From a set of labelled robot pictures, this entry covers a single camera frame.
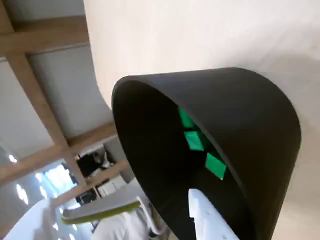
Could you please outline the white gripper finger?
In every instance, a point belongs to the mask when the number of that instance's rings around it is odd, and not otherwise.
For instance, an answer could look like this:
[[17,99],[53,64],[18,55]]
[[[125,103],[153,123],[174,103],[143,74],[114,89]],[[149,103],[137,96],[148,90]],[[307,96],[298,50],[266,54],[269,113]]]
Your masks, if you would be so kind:
[[188,190],[189,217],[193,219],[197,240],[235,240],[234,231],[200,190]]
[[102,219],[92,234],[93,240],[148,240],[149,228],[142,211],[123,212]]

